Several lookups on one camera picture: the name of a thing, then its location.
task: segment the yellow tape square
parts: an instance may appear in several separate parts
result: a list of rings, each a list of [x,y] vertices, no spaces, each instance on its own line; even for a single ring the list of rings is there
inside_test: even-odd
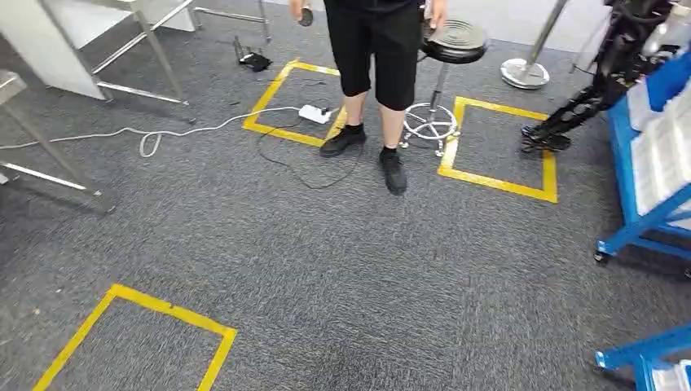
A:
[[[110,289],[108,289],[105,296],[103,296],[103,299],[101,299],[99,304],[96,305],[96,308],[91,311],[91,314],[86,317],[84,323],[82,323],[79,329],[77,329],[77,332],[74,333],[69,342],[58,354],[58,357],[53,360],[53,363],[48,367],[43,376],[41,376],[41,379],[39,379],[36,385],[33,386],[33,391],[42,391],[51,385],[51,381],[53,381],[58,372],[60,372],[60,370],[64,367],[64,364],[67,362],[70,356],[72,356],[74,350],[77,349],[79,344],[81,344],[84,338],[86,338],[86,335],[89,333],[96,321],[99,320],[99,317],[103,314],[103,312],[105,312],[110,303],[116,297],[131,301],[149,310],[173,316],[185,323],[202,328],[208,332],[215,332],[216,334],[219,334],[222,337],[221,344],[218,346],[218,349],[216,349],[216,353],[213,355],[211,363],[209,364],[209,367],[207,368],[206,373],[204,374],[204,377],[201,379],[199,387],[197,388],[197,391],[211,390],[211,386],[216,380],[218,371],[221,370],[221,365],[223,365],[223,362],[226,360],[228,352],[231,351],[231,346],[233,345],[233,340],[235,339],[235,334],[237,331],[234,328],[216,323],[203,315],[196,314],[190,310],[172,305],[167,301],[151,297],[145,293],[137,292],[132,288],[115,283]]]
[[[457,96],[456,102],[454,104],[454,115],[456,116],[456,120],[458,121],[459,130],[463,126],[465,107],[469,105],[479,108],[485,108],[487,110],[493,110],[496,112],[504,112],[507,114],[512,114],[514,116],[524,116],[538,121],[544,121],[545,119],[547,119],[547,116],[545,114],[541,114],[539,112],[530,112],[528,110],[523,110],[520,108],[511,108],[509,106],[502,106],[500,104],[482,102],[481,100],[468,99]],[[545,200],[553,203],[557,202],[557,163],[554,159],[554,154],[551,151],[543,151],[543,188],[536,189],[533,187],[500,181],[499,179],[483,177],[482,175],[471,174],[465,171],[454,169],[453,165],[454,160],[456,159],[456,153],[458,151],[459,137],[460,136],[451,136],[447,140],[446,149],[444,150],[444,157],[442,158],[442,163],[439,165],[437,174],[449,178],[459,179],[461,181],[492,187],[503,191],[509,191],[512,193],[520,194],[522,196],[536,198],[538,200]]]
[[[340,76],[341,75],[338,72],[338,70],[336,70],[336,69],[320,67],[320,66],[311,65],[311,64],[305,64],[305,63],[301,63],[297,59],[294,59],[293,61],[290,61],[285,65],[285,67],[281,70],[279,75],[274,79],[274,81],[266,89],[266,91],[264,92],[262,97],[259,98],[257,103],[252,108],[251,112],[258,112],[260,110],[265,109],[267,104],[269,104],[269,101],[271,100],[271,98],[274,97],[276,92],[283,85],[283,82],[285,81],[285,79],[288,77],[288,75],[290,75],[290,72],[292,70],[294,70],[295,68],[304,69],[306,71],[311,71],[311,72],[326,73],[328,75],[333,75],[333,76]],[[338,117],[333,122],[331,129],[328,131],[327,136],[324,139],[316,138],[314,136],[310,136],[307,134],[301,134],[301,133],[297,133],[297,132],[291,132],[289,130],[275,128],[274,126],[263,125],[263,124],[257,123],[258,118],[259,118],[259,114],[255,114],[253,116],[248,116],[247,119],[244,120],[242,127],[244,129],[252,130],[252,131],[255,131],[258,133],[262,133],[262,134],[271,133],[271,136],[286,138],[287,140],[311,145],[312,147],[321,147],[324,140],[327,140],[327,139],[335,136],[336,133],[338,132],[338,130],[343,126],[343,124],[346,123],[346,110],[341,109],[341,111],[338,114]]]

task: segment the black shorts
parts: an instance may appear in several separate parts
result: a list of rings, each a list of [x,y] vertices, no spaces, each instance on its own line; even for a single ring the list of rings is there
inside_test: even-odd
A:
[[[417,51],[421,42],[417,2],[376,13],[345,8],[325,0],[333,57],[345,96],[371,88],[370,58],[375,57],[376,100],[401,111],[415,99]]]

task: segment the gray carpet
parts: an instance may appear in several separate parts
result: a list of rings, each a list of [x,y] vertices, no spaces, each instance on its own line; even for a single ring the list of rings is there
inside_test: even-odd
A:
[[[252,2],[237,8],[253,11]],[[124,126],[180,131],[191,112],[198,125],[216,125],[246,113],[289,60],[332,66],[322,14],[304,29],[284,7],[268,11],[275,41],[266,53],[275,64],[259,74],[238,68],[230,45],[256,26],[208,17],[197,34],[161,31],[191,111],[123,94],[106,104],[45,90],[5,42],[0,68],[32,85],[16,102],[51,137]],[[124,24],[86,56],[96,61],[133,31]],[[506,86],[499,64],[526,50],[494,42],[481,61],[454,67],[443,103],[460,95],[549,112],[588,81],[567,72],[570,54],[545,51],[550,85]],[[419,99],[437,72],[434,61],[420,64]],[[339,104],[335,77],[291,77],[270,107]],[[324,84],[308,87],[314,82],[304,78]],[[145,44],[103,79],[165,90]],[[261,121],[285,125],[295,116]],[[133,135],[61,144],[117,199],[106,217],[83,195],[30,178],[0,188],[0,390],[32,387],[112,283],[238,330],[216,390],[626,389],[592,370],[592,351],[691,318],[691,287],[679,281],[674,259],[631,248],[608,268],[592,260],[595,240],[621,225],[604,121],[574,132],[574,146],[557,157],[558,204],[439,176],[438,159],[421,147],[404,152],[410,189],[392,196],[376,167],[373,100],[365,121],[370,139],[359,160],[357,151],[324,161],[313,147],[262,140],[267,155],[310,183],[357,164],[325,190],[308,190],[263,160],[259,135],[239,124],[165,138],[150,159],[139,157]],[[539,164],[517,152],[522,121],[474,108],[466,121],[457,169],[539,184]],[[6,117],[0,124],[0,144],[25,140]],[[36,148],[7,159],[60,174]],[[116,301],[51,389],[195,389],[218,342]]]

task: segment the black stool seat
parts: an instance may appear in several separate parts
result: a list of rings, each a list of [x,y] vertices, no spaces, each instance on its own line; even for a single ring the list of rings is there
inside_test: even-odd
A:
[[[470,64],[485,55],[489,39],[479,27],[458,19],[449,19],[432,30],[423,30],[422,51],[429,57],[449,64]]]

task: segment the person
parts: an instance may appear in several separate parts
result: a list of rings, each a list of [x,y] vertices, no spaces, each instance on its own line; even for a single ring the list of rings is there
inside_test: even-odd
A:
[[[422,39],[419,0],[324,0],[333,57],[341,73],[346,123],[319,149],[323,157],[339,156],[365,142],[363,105],[370,90],[369,68],[375,59],[376,100],[384,146],[379,155],[386,187],[400,195],[407,177],[396,152],[405,109],[415,98],[417,52]],[[446,0],[428,0],[432,29],[447,17]],[[291,14],[302,18],[302,0],[289,0]]]

